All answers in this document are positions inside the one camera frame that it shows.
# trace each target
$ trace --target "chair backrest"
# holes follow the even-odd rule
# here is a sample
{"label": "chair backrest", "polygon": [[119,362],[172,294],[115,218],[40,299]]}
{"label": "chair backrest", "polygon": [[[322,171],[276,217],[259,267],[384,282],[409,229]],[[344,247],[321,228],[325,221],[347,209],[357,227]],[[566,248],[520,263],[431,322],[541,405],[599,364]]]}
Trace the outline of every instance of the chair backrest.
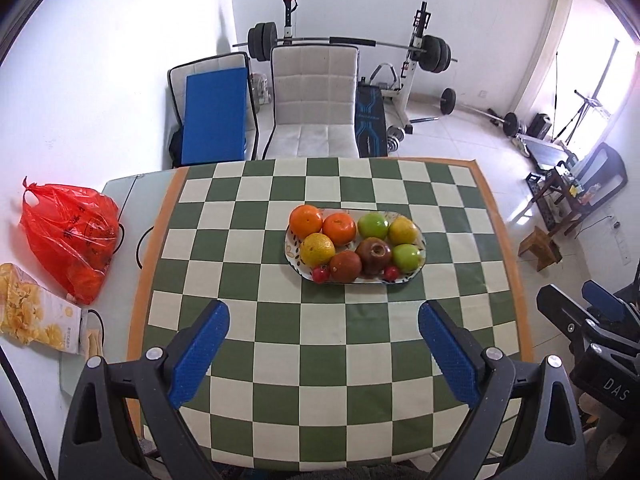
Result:
{"label": "chair backrest", "polygon": [[296,44],[271,52],[276,124],[353,124],[358,49]]}
{"label": "chair backrest", "polygon": [[601,142],[590,158],[580,166],[576,178],[585,191],[595,184],[601,186],[590,201],[593,208],[600,207],[610,200],[628,182],[622,157],[606,142]]}
{"label": "chair backrest", "polygon": [[244,52],[231,52],[229,54],[219,54],[218,56],[205,57],[173,67],[167,73],[169,91],[174,101],[175,117],[180,126],[184,124],[184,103],[187,91],[187,76],[200,74],[203,72],[214,72],[215,70],[225,70],[227,68],[247,69],[247,98],[246,98],[246,124],[247,130],[257,130],[257,118],[255,115],[254,98],[251,94],[249,77],[251,66],[249,58]]}

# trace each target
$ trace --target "plate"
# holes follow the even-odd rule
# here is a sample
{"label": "plate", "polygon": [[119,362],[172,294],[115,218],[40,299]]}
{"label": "plate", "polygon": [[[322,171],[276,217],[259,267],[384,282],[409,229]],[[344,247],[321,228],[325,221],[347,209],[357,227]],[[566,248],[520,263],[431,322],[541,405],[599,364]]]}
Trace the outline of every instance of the plate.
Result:
{"label": "plate", "polygon": [[[358,220],[360,219],[361,216],[364,216],[367,213],[371,213],[371,212],[380,213],[383,217],[386,218],[386,221],[389,222],[389,224],[391,224],[391,222],[396,218],[398,218],[399,216],[402,216],[400,213],[396,213],[394,211],[368,211],[364,209],[322,209],[320,208],[320,212],[322,213],[323,220],[327,218],[329,215],[332,215],[333,213],[347,213],[349,216],[351,216],[351,218],[353,218],[353,221],[356,222],[356,224],[358,223]],[[355,251],[356,248],[358,247],[358,244],[361,241],[362,241],[362,237],[360,236],[360,233],[358,233],[353,242],[350,242],[349,244],[343,247],[337,248],[336,253],[341,253],[342,251],[345,251],[345,250]],[[296,272],[300,276],[302,276],[306,280],[313,281],[313,278],[311,277],[312,268],[309,267],[308,265],[305,265],[300,259],[300,242],[301,242],[300,238],[298,238],[295,234],[293,234],[289,226],[287,226],[287,233],[285,234],[285,237],[284,237],[284,255],[286,256],[287,261],[289,262],[289,265],[291,265],[291,267],[296,269]],[[418,246],[418,248],[420,249],[420,252],[422,253],[422,265],[417,269],[415,269],[414,272],[412,272],[411,274],[402,274],[394,282],[388,282],[387,280],[383,280],[382,277],[380,277],[380,278],[356,278],[352,283],[386,283],[388,285],[389,283],[408,282],[412,277],[414,277],[416,274],[418,274],[418,272],[420,272],[420,269],[422,268],[422,266],[426,261],[426,242],[422,234],[420,234],[420,237],[416,240],[415,245]],[[333,282],[331,279],[329,279],[327,283],[337,283],[337,282]]]}

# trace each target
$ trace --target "yellow floral package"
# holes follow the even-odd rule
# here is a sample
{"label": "yellow floral package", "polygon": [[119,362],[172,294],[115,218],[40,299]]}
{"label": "yellow floral package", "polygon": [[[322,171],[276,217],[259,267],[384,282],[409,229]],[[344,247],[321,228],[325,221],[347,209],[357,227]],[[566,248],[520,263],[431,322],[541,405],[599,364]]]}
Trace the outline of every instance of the yellow floral package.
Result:
{"label": "yellow floral package", "polygon": [[14,264],[0,265],[0,332],[23,344],[39,341],[79,351],[81,309],[57,297]]}

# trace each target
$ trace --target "yellow fruit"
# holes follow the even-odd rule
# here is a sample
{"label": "yellow fruit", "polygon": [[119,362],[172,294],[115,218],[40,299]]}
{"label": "yellow fruit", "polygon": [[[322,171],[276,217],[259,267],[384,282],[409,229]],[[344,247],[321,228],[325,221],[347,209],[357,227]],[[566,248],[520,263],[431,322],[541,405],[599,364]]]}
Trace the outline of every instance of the yellow fruit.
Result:
{"label": "yellow fruit", "polygon": [[406,216],[399,216],[389,226],[388,237],[393,245],[413,244],[420,234],[416,225]]}
{"label": "yellow fruit", "polygon": [[310,234],[300,244],[300,259],[312,269],[329,263],[334,256],[334,243],[322,233]]}

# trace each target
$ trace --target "wooden stool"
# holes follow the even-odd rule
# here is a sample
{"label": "wooden stool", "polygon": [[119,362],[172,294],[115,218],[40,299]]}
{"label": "wooden stool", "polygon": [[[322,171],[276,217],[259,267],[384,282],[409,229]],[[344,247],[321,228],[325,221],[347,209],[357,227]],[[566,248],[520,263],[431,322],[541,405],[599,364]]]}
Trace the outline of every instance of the wooden stool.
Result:
{"label": "wooden stool", "polygon": [[558,245],[538,226],[535,226],[533,232],[521,241],[518,256],[522,256],[527,251],[538,258],[536,269],[538,271],[562,260]]}

